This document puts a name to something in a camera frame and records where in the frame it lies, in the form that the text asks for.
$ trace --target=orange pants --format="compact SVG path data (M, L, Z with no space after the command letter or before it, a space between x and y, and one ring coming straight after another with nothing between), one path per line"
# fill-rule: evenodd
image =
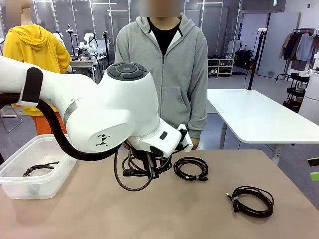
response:
M56 116L59 119L60 126L62 128L63 133L67 133L59 112L55 112L55 114L56 114ZM50 125L49 125L49 122L46 120L45 116L31 116L31 117L32 117L32 119L34 121L37 135L53 133L52 129L51 129Z

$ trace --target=plastic container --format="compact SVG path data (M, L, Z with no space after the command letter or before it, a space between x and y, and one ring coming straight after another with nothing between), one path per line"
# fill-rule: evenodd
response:
M39 169L31 177L26 170L37 164L57 162L54 169ZM58 145L52 134L30 140L0 166L0 184L11 199L52 198L61 188L76 163Z

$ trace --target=neck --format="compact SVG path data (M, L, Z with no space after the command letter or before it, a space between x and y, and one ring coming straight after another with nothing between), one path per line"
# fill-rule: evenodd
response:
M151 22L160 30L170 30L179 24L178 17L150 17Z
M32 25L31 11L29 8L22 9L21 12L21 25Z

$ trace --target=person in yellow hoodie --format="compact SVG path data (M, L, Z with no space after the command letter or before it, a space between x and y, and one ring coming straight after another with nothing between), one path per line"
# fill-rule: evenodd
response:
M5 38L3 55L20 62L27 62L39 66L44 70L64 74L70 64L70 55L55 36L43 27L32 24L29 8L21 5L21 25L8 31ZM58 116L64 133L66 129L57 109L52 107ZM52 133L45 116L34 107L23 107L22 111L31 116L37 135Z

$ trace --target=yellow hoodie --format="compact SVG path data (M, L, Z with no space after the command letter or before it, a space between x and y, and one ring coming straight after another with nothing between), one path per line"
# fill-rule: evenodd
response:
M70 64L70 55L64 46L51 32L36 24L10 29L5 38L3 55L55 73L64 74ZM34 107L23 107L23 112L29 116L43 115Z

